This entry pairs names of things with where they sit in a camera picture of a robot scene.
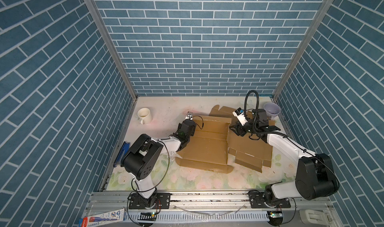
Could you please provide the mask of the brown cardboard box top sheet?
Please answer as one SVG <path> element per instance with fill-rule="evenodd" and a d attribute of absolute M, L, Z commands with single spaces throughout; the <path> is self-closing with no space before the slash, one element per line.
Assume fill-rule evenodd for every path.
<path fill-rule="evenodd" d="M 177 152 L 179 166 L 228 174 L 234 167 L 228 165 L 227 136 L 231 118 L 194 117 L 198 124 L 185 148 Z"/>

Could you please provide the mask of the brown cardboard box sheet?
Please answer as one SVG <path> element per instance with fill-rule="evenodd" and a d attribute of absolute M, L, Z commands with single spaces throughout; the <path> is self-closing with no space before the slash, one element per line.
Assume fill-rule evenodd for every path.
<path fill-rule="evenodd" d="M 185 148 L 177 152 L 179 166 L 228 174 L 234 167 L 228 165 L 227 136 L 231 118 L 194 117 L 198 124 Z"/>
<path fill-rule="evenodd" d="M 241 137 L 232 130 L 228 131 L 227 143 L 230 155 L 235 157 L 235 163 L 262 172 L 263 167 L 271 167 L 273 147 L 263 140 L 255 140 L 250 134 Z"/>

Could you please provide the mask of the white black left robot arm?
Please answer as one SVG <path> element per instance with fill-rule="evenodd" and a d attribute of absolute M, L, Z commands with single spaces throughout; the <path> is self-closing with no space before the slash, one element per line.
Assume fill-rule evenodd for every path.
<path fill-rule="evenodd" d="M 137 185 L 136 192 L 145 200 L 155 198 L 156 188 L 151 178 L 153 170 L 160 154 L 166 152 L 178 152 L 189 143 L 196 130 L 196 122 L 193 113 L 188 112 L 185 120 L 178 125 L 175 133 L 165 139 L 154 139 L 147 134 L 142 134 L 122 157 L 121 166 L 131 173 Z"/>

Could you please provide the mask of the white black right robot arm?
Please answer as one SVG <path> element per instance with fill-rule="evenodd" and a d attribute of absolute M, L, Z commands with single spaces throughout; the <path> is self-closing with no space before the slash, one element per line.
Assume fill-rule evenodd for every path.
<path fill-rule="evenodd" d="M 252 110 L 252 117 L 238 108 L 233 112 L 237 118 L 235 125 L 230 126 L 237 136 L 256 135 L 258 140 L 279 149 L 285 156 L 297 164 L 296 178 L 293 181 L 267 185 L 264 191 L 264 202 L 274 208 L 289 198 L 313 200 L 335 194 L 340 182 L 334 173 L 331 158 L 306 149 L 284 134 L 280 128 L 270 125 L 264 109 Z"/>

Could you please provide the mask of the brown cardboard box lower sheet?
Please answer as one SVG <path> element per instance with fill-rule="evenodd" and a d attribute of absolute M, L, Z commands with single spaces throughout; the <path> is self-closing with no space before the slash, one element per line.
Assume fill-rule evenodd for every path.
<path fill-rule="evenodd" d="M 235 157 L 235 163 L 262 172 L 263 167 L 271 167 L 273 147 L 263 140 L 255 140 L 250 134 L 241 137 L 232 130 L 228 131 L 227 143 L 230 155 Z"/>

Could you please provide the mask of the lavender ceramic mug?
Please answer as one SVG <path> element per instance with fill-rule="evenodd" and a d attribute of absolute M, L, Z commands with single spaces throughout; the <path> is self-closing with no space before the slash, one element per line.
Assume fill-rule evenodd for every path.
<path fill-rule="evenodd" d="M 264 110 L 266 111 L 267 117 L 269 117 L 271 120 L 276 120 L 278 115 L 281 113 L 280 106 L 273 102 L 266 103 L 264 105 Z"/>

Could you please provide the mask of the white ceramic mug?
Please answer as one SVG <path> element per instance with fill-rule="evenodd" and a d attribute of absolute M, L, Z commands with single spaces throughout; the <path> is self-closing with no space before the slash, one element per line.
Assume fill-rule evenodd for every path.
<path fill-rule="evenodd" d="M 152 122 L 152 113 L 149 108 L 141 108 L 137 115 L 141 125 L 147 125 Z"/>

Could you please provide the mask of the white plastic device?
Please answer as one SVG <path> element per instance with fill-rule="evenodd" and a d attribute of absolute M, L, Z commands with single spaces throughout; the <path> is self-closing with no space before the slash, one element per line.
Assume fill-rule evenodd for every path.
<path fill-rule="evenodd" d="M 316 210 L 300 210 L 300 218 L 301 221 L 306 224 L 314 224 L 314 225 L 322 225 L 329 226 L 330 222 L 327 215 L 324 212 L 316 211 Z"/>

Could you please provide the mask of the white red blue carton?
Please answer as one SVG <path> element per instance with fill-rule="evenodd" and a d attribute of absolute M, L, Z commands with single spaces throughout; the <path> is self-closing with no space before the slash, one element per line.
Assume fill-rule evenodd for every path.
<path fill-rule="evenodd" d="M 126 219 L 126 210 L 124 208 L 105 212 L 97 215 L 87 216 L 80 219 L 79 227 L 100 227 L 108 224 L 115 224 Z"/>

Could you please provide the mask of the blue object at left wall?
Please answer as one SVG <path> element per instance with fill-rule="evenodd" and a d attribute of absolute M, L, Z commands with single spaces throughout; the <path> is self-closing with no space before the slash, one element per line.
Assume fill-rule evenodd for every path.
<path fill-rule="evenodd" d="M 122 158 L 128 152 L 129 148 L 130 148 L 130 143 L 124 142 L 114 161 L 114 168 L 122 164 Z"/>

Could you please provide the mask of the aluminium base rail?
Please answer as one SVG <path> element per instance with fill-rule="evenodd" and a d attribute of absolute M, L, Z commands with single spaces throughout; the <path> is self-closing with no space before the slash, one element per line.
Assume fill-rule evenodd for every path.
<path fill-rule="evenodd" d="M 252 208 L 248 190 L 227 191 L 168 191 L 170 198 L 169 211 L 246 211 Z M 88 201 L 83 216 L 99 214 L 112 210 L 121 209 L 126 206 L 130 192 L 128 191 L 105 191 L 93 192 Z M 311 209 L 318 211 L 333 211 L 334 207 L 329 198 L 318 198 L 307 201 L 303 198 L 290 200 L 290 210 Z"/>

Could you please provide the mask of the aluminium right corner post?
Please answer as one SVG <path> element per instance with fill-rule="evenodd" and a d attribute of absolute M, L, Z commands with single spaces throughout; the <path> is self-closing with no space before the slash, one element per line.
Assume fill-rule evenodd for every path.
<path fill-rule="evenodd" d="M 316 12 L 310 26 L 307 29 L 303 40 L 299 44 L 296 53 L 293 55 L 290 64 L 288 65 L 285 73 L 282 75 L 282 78 L 277 88 L 273 92 L 274 100 L 277 100 L 280 94 L 282 93 L 284 86 L 287 84 L 290 76 L 294 72 L 297 64 L 299 63 L 299 60 L 303 56 L 306 48 L 308 47 L 310 41 L 312 40 L 314 34 L 316 33 L 318 27 L 320 26 L 322 20 L 324 19 L 333 2 L 334 0 L 323 0 L 319 10 Z"/>

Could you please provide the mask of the aluminium corner post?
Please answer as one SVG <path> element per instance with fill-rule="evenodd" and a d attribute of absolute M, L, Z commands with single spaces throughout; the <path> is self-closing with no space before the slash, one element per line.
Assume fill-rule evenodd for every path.
<path fill-rule="evenodd" d="M 316 33 L 318 27 L 320 26 L 322 20 L 324 19 L 333 2 L 334 0 L 323 0 L 319 10 L 316 12 L 310 26 L 307 29 L 303 40 L 299 44 L 296 53 L 293 55 L 290 64 L 288 65 L 285 73 L 282 75 L 282 78 L 277 88 L 273 92 L 274 100 L 277 100 L 280 94 L 282 93 L 284 86 L 287 84 L 290 76 L 294 72 L 297 64 L 299 63 L 299 60 L 303 56 L 306 48 L 308 47 L 310 41 L 312 40 L 314 34 Z"/>
<path fill-rule="evenodd" d="M 123 63 L 122 63 L 119 55 L 118 55 L 118 52 L 114 46 L 114 43 L 113 43 L 113 41 L 112 41 L 112 39 L 108 33 L 108 30 L 107 30 L 107 28 L 103 22 L 103 19 L 101 17 L 101 14 L 97 8 L 95 1 L 94 0 L 84 0 L 84 2 L 85 2 L 86 7 L 88 8 L 93 20 L 94 20 L 94 22 L 95 22 L 95 25 L 96 25 L 98 31 L 101 34 L 101 37 L 103 38 L 103 40 L 105 42 L 105 45 L 106 45 L 114 63 L 115 63 L 115 65 L 116 65 L 120 75 L 122 76 L 122 78 L 125 82 L 125 85 L 128 88 L 129 93 L 131 94 L 133 100 L 136 101 L 138 98 L 137 94 L 136 94 L 136 92 L 135 92 L 135 90 L 134 90 L 134 88 L 133 88 L 133 86 L 132 86 L 132 84 L 131 84 L 128 76 L 127 76 L 127 72 L 123 66 Z"/>

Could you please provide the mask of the aluminium left corner post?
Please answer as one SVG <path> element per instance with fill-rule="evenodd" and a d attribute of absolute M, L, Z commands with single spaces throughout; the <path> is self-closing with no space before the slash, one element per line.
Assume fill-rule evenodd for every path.
<path fill-rule="evenodd" d="M 129 93 L 131 94 L 133 100 L 136 101 L 138 98 L 137 94 L 136 94 L 136 92 L 135 92 L 135 90 L 134 90 L 134 88 L 133 88 L 133 86 L 132 86 L 132 84 L 131 84 L 128 76 L 127 76 L 127 72 L 123 66 L 123 63 L 122 63 L 119 55 L 118 55 L 118 52 L 114 46 L 114 43 L 113 43 L 113 41 L 112 41 L 112 39 L 108 33 L 108 30 L 107 30 L 107 28 L 103 22 L 103 19 L 101 17 L 101 14 L 97 8 L 95 1 L 94 0 L 84 0 L 84 2 L 85 2 L 86 7 L 88 8 L 93 20 L 94 20 L 94 22 L 95 22 L 95 25 L 96 25 L 98 31 L 101 34 L 101 37 L 103 38 L 103 40 L 105 42 L 105 45 L 106 45 L 114 63 L 115 63 L 115 65 L 116 65 L 120 75 L 122 76 L 122 78 L 125 82 L 125 85 L 128 88 Z"/>

